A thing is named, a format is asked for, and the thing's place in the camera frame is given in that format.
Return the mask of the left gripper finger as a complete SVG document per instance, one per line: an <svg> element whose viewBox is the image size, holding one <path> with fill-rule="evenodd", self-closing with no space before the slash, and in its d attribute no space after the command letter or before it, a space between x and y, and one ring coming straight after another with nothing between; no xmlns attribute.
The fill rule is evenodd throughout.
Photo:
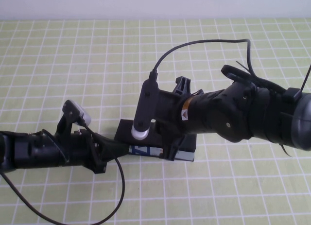
<svg viewBox="0 0 311 225"><path fill-rule="evenodd" d="M115 160L116 158L128 155L128 151L107 151L106 152L106 162Z"/></svg>
<svg viewBox="0 0 311 225"><path fill-rule="evenodd" d="M103 146L113 152L128 152L129 145L117 140L103 137Z"/></svg>

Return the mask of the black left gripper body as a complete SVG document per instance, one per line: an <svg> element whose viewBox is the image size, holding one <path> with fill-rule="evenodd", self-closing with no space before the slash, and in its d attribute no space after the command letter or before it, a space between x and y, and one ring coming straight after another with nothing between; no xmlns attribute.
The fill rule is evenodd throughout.
<svg viewBox="0 0 311 225"><path fill-rule="evenodd" d="M94 174L106 172L107 161L103 160L103 145L99 136L90 129L80 129L70 135L70 163L83 166Z"/></svg>

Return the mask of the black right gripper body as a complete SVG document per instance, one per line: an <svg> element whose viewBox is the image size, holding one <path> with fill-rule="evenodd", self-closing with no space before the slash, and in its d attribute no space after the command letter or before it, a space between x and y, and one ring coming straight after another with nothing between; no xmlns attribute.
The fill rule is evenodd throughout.
<svg viewBox="0 0 311 225"><path fill-rule="evenodd" d="M174 142L178 138L195 139L194 134L186 133L181 120L183 102L190 95L189 88L175 89L173 92L159 91L155 120L157 131L161 134L163 142Z"/></svg>

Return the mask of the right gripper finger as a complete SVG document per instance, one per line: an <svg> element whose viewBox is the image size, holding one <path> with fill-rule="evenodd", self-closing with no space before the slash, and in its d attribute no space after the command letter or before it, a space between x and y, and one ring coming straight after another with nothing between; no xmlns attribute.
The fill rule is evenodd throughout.
<svg viewBox="0 0 311 225"><path fill-rule="evenodd" d="M164 126L160 127L159 131L162 138L162 153L160 154L160 158L173 161L173 132Z"/></svg>
<svg viewBox="0 0 311 225"><path fill-rule="evenodd" d="M176 154L178 153L180 147L182 146L184 142L185 136L177 137L173 140L171 144L171 160L174 161Z"/></svg>

